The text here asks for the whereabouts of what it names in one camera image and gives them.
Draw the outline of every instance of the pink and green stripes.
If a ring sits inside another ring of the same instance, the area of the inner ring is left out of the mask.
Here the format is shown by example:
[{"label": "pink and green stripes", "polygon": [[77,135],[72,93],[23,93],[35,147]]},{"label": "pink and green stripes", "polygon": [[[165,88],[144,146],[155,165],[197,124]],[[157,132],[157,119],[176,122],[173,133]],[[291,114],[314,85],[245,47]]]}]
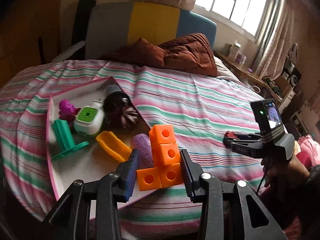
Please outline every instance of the pink and green stripes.
[{"label": "pink and green stripes", "polygon": [[[174,70],[97,60],[65,61],[28,68],[0,92],[0,132],[5,174],[16,197],[43,219],[55,203],[46,163],[45,125],[51,94],[113,76],[150,125],[170,123],[180,148],[203,169],[225,181],[257,187],[259,160],[225,149],[227,130],[256,132],[250,101],[260,97],[240,82]],[[197,230],[201,206],[183,185],[159,190],[121,211],[124,237],[139,239]]]}]

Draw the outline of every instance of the metal screw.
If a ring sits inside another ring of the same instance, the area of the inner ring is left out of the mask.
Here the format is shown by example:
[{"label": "metal screw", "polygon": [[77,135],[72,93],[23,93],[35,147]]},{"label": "metal screw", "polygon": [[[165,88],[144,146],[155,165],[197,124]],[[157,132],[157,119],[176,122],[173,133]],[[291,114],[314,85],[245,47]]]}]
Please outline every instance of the metal screw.
[{"label": "metal screw", "polygon": [[203,179],[210,179],[210,178],[211,178],[211,175],[210,175],[209,173],[205,172],[205,173],[202,173],[202,174],[201,174],[201,177],[202,177]]},{"label": "metal screw", "polygon": [[80,179],[75,180],[75,181],[73,182],[73,185],[75,185],[75,186],[81,186],[81,185],[82,185],[82,180],[80,180]]},{"label": "metal screw", "polygon": [[116,172],[111,172],[111,173],[109,173],[109,177],[112,178],[112,179],[116,179],[116,178],[119,177],[119,174],[116,173]]},{"label": "metal screw", "polygon": [[237,184],[238,184],[239,187],[247,186],[247,183],[244,180],[238,180]]}]

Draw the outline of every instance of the green square button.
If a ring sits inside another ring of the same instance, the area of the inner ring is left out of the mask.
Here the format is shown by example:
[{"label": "green square button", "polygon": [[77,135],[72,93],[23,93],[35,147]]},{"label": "green square button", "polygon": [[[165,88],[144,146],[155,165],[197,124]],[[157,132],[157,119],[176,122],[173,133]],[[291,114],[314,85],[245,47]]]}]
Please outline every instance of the green square button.
[{"label": "green square button", "polygon": [[98,110],[93,107],[84,107],[78,114],[78,120],[82,122],[92,122]]}]

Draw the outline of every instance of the purple textured toy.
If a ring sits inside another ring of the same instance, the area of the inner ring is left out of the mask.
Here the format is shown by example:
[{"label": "purple textured toy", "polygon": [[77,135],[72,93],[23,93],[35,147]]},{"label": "purple textured toy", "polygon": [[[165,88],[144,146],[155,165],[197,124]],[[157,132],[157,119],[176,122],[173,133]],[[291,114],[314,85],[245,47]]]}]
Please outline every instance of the purple textured toy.
[{"label": "purple textured toy", "polygon": [[59,109],[59,119],[66,120],[70,126],[81,108],[76,108],[68,100],[63,99],[59,103]]},{"label": "purple textured toy", "polygon": [[153,158],[151,153],[151,143],[148,135],[144,133],[137,134],[132,138],[132,146],[139,150],[140,163],[139,169],[153,167]]}]

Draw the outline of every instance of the cable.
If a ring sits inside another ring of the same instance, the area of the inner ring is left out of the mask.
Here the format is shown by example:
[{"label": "cable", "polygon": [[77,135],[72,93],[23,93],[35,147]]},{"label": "cable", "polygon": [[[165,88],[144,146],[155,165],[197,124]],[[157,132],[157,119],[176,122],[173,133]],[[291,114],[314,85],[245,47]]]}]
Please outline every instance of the cable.
[{"label": "cable", "polygon": [[[269,168],[269,163],[270,163],[270,157],[268,158],[267,168]],[[268,170],[266,169],[266,173],[263,174],[263,177],[262,177],[262,179],[260,180],[260,183],[259,183],[259,186],[258,186],[258,189],[257,189],[257,192],[256,192],[256,195],[257,195],[257,196],[258,196],[258,193],[259,193],[259,190],[260,190],[262,181],[263,181],[263,180],[265,179],[265,177],[266,177],[267,171],[268,171]]]},{"label": "cable", "polygon": [[258,189],[257,189],[257,192],[256,192],[256,195],[257,195],[257,196],[258,196],[259,189],[260,189],[260,187],[261,187],[262,181],[264,180],[265,176],[266,176],[266,173],[263,174],[263,177],[262,177],[262,179],[260,180],[260,183],[259,183],[259,186],[258,186]]}]

